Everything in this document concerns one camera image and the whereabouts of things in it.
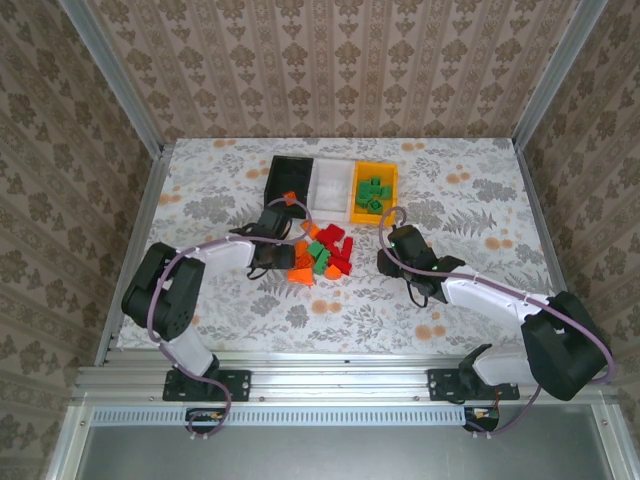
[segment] yellow bin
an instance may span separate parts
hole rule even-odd
[[[368,182],[371,177],[380,177],[380,185],[393,187],[391,198],[382,200],[382,211],[385,212],[391,207],[398,204],[398,167],[393,163],[373,163],[373,162],[357,162],[356,170],[353,175],[353,189],[351,190],[351,223],[365,223],[369,225],[379,225],[380,215],[371,214],[366,208],[359,207],[356,204],[356,196],[358,195],[358,185],[360,182]],[[387,227],[393,225],[395,212],[387,217],[384,224]]]

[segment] orange block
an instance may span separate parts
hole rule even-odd
[[[311,267],[313,267],[313,257],[309,252],[304,252],[301,256],[296,258],[296,265],[294,267],[295,270]]]
[[[302,222],[302,228],[304,230],[307,230],[307,228],[309,228],[309,220],[305,220],[304,222]],[[316,227],[315,224],[311,225],[311,232],[309,232],[309,236],[311,237],[312,240],[316,239],[316,235],[318,235],[319,231],[320,229]]]
[[[294,191],[290,191],[290,192],[287,192],[287,193],[283,193],[283,194],[282,194],[282,196],[283,196],[284,198],[293,198],[294,200],[297,200],[297,199],[298,199],[298,197],[296,197],[296,192],[294,192]],[[291,205],[293,205],[293,204],[294,204],[294,202],[290,202],[289,200],[285,200],[285,201],[284,201],[284,203],[286,203],[286,204],[287,204],[287,207],[290,207]]]
[[[327,277],[328,280],[340,280],[342,272],[335,265],[331,265],[327,270],[325,270],[324,276]]]
[[[296,258],[301,257],[303,253],[307,251],[307,247],[309,246],[309,242],[306,240],[300,240],[296,243]]]
[[[311,287],[313,285],[313,270],[311,268],[289,270],[287,278],[290,283],[302,283]]]

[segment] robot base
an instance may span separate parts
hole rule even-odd
[[[519,400],[518,386],[508,383],[487,385],[476,378],[473,387],[469,388],[468,382],[463,382],[458,368],[437,368],[427,370],[429,380],[429,399],[432,401],[444,400],[447,402],[462,404],[467,400],[495,400],[496,392],[500,400]]]
[[[216,370],[213,379],[229,389],[234,402],[249,401],[251,370]],[[165,402],[224,402],[224,393],[210,383],[170,370],[165,378],[162,399]]]

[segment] patterned wallpaper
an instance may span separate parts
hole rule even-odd
[[[640,431],[640,2],[609,1],[525,154],[567,283],[610,339]]]
[[[0,478],[46,468],[149,163],[57,2],[1,1]]]
[[[166,142],[510,137],[577,0],[89,0]]]

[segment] floral tablecloth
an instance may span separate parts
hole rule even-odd
[[[275,154],[394,162],[398,203],[436,255],[459,257],[519,288],[551,292],[516,155],[503,138],[179,140],[148,245],[187,247],[257,219]],[[470,310],[437,301],[417,308],[403,281],[377,272],[376,228],[345,229],[355,239],[354,268],[338,281],[316,275],[315,286],[305,287],[288,283],[283,272],[249,281],[245,271],[231,271],[203,284],[193,323],[207,346],[465,354],[481,343],[517,342],[516,328]],[[151,347],[129,318],[118,345]]]

